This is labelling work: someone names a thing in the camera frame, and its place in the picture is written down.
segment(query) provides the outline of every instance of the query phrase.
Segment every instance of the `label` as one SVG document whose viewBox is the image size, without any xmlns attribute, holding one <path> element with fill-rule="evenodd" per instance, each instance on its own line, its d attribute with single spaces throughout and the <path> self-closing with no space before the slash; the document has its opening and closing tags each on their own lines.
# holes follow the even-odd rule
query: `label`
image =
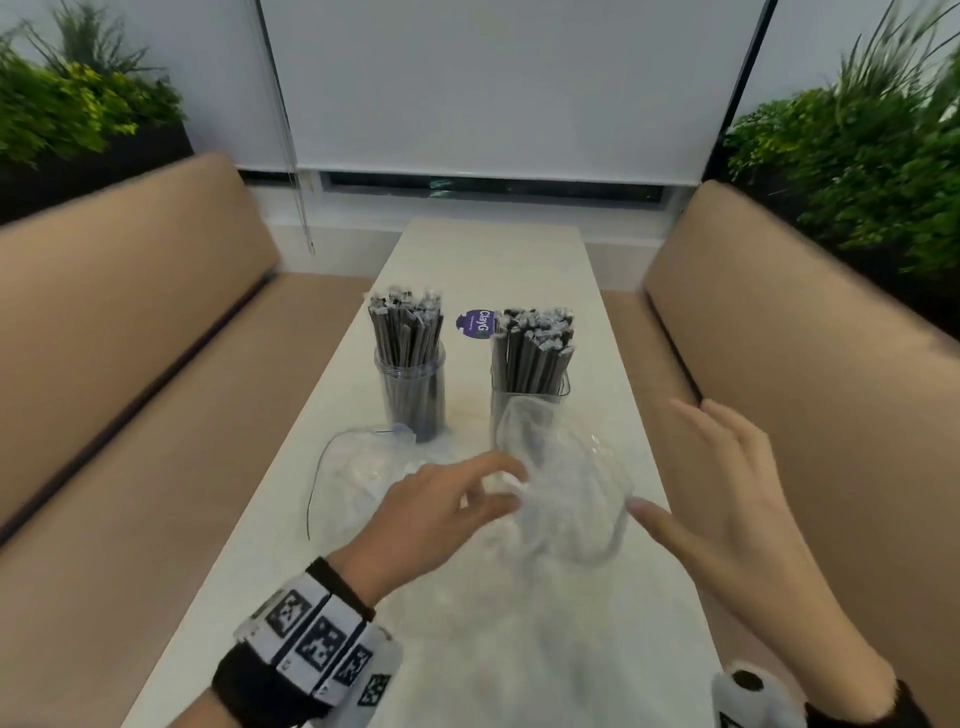
<svg viewBox="0 0 960 728">
<path fill-rule="evenodd" d="M 471 339 L 489 339 L 496 331 L 496 311 L 468 311 L 457 317 L 457 328 Z"/>
</svg>

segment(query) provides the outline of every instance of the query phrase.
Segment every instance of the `black planter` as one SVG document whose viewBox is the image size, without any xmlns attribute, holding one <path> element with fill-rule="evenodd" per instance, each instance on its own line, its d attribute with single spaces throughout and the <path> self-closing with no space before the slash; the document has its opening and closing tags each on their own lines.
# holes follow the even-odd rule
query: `black planter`
<svg viewBox="0 0 960 728">
<path fill-rule="evenodd" d="M 193 154 L 182 123 L 140 127 L 110 140 L 101 154 L 44 155 L 36 169 L 0 165 L 0 225 L 19 220 Z"/>
<path fill-rule="evenodd" d="M 877 288 L 960 340 L 960 274 L 932 280 L 904 273 L 902 268 L 908 264 L 905 254 L 907 246 L 901 241 L 893 240 L 870 248 L 845 248 L 842 240 L 827 240 L 818 237 L 814 231 L 804 230 L 798 220 L 807 210 L 806 200 L 790 189 L 786 176 L 780 170 L 758 167 L 733 181 L 727 170 L 730 156 L 727 150 L 715 151 L 705 179 L 733 185 L 785 223 L 806 234 Z"/>
</svg>

